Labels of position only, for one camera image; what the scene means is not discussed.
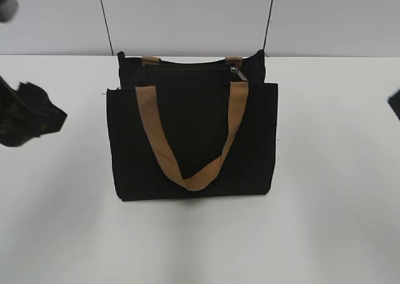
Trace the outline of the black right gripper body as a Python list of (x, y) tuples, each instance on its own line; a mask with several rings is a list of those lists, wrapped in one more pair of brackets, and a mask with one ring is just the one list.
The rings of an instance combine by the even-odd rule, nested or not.
[(388, 97), (387, 103), (397, 118), (400, 119), (400, 90), (397, 90), (393, 95)]

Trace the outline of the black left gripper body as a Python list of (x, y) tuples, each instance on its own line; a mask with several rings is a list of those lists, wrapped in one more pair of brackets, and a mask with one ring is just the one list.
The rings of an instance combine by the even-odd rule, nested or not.
[(61, 130), (67, 114), (45, 90), (30, 82), (18, 89), (1, 79), (1, 144), (19, 147), (33, 138)]

